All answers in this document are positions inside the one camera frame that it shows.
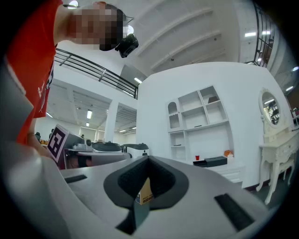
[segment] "black metal railing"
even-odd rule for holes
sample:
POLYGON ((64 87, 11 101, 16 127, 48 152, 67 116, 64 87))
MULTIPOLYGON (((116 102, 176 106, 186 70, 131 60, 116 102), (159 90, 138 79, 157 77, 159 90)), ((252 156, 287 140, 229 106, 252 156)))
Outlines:
POLYGON ((267 67, 274 43, 275 25, 272 19, 256 3, 254 3, 254 8, 257 24, 256 52, 253 61, 245 63, 267 67))
POLYGON ((132 84, 131 82, 101 65, 58 48, 56 48, 54 61, 59 63, 60 66, 70 68, 78 73, 87 75, 137 99, 138 86, 132 84))

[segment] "white vanity table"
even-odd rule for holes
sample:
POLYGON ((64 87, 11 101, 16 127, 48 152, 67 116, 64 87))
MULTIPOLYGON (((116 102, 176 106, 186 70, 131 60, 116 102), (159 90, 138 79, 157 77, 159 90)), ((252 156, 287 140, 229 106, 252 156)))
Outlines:
POLYGON ((292 167, 288 182, 290 184, 290 178, 294 171, 294 159, 289 158, 299 149, 299 130, 292 131, 291 125, 289 125, 287 122, 277 100, 272 95, 272 98, 277 103, 280 116, 276 125, 271 122, 269 116, 267 116, 266 112, 264 111, 264 101, 269 100, 269 98, 263 100, 264 93, 266 95, 271 95, 271 93, 264 88, 261 90, 259 96, 259 105, 262 113, 261 118, 264 125, 264 144, 260 145, 260 148, 262 149, 260 184, 256 190, 259 191, 263 185, 263 167, 265 161, 267 161, 268 163, 272 164, 271 182, 269 183, 270 190, 265 200, 265 204, 268 204, 271 200, 272 193, 275 191, 279 173, 281 171, 285 171, 289 167, 292 167))

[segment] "ceiling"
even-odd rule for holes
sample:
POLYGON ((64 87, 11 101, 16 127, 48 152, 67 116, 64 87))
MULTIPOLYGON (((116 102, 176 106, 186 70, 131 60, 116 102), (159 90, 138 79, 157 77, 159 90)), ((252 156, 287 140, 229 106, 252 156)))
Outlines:
MULTIPOLYGON (((93 129, 105 130, 107 112, 110 100, 100 95, 92 94, 81 88, 53 80, 47 104, 48 113, 57 120, 93 129), (92 117, 88 119, 87 110, 91 110, 92 117)), ((130 130, 136 126, 136 111, 119 105, 115 131, 130 130)))
MULTIPOLYGON (((80 6, 84 6, 94 1, 78 2, 80 6)), ((118 73, 133 84, 136 84, 136 76, 143 81, 149 75, 145 71, 152 74, 192 63, 244 63, 254 58, 256 37, 244 37, 245 33, 256 31, 256 15, 250 0, 108 2, 122 9, 127 16, 134 17, 130 25, 134 28, 139 47, 124 59, 122 72, 118 73)), ((119 58, 111 57, 104 62, 111 61, 111 65, 107 66, 110 69, 117 60, 120 61, 119 58)), ((282 89, 298 79, 295 73, 290 75, 291 65, 294 67, 293 60, 284 59, 275 76, 282 89)), ((103 130, 110 102, 99 97, 83 92, 82 89, 71 88, 70 85, 55 83, 51 87, 48 109, 54 118, 83 126, 86 126, 86 114, 90 109, 93 111, 90 127, 103 130)), ((115 129, 129 130, 134 126, 136 111, 120 106, 115 129)))

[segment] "white shelving unit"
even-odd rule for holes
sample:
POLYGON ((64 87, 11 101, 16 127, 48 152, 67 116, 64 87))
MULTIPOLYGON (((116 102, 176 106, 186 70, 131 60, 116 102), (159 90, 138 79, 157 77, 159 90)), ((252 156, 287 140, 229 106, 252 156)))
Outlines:
POLYGON ((214 86, 167 103, 171 158, 192 163, 233 150, 228 116, 214 86))

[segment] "red shirt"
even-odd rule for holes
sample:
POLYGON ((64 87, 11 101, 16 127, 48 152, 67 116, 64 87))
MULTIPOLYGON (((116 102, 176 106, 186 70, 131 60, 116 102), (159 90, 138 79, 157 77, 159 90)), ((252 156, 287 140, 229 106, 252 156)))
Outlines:
POLYGON ((33 110, 23 125, 17 142, 26 144, 33 118, 46 116, 50 84, 53 79, 54 21, 61 0, 47 0, 28 17, 9 48, 7 60, 26 91, 33 110))

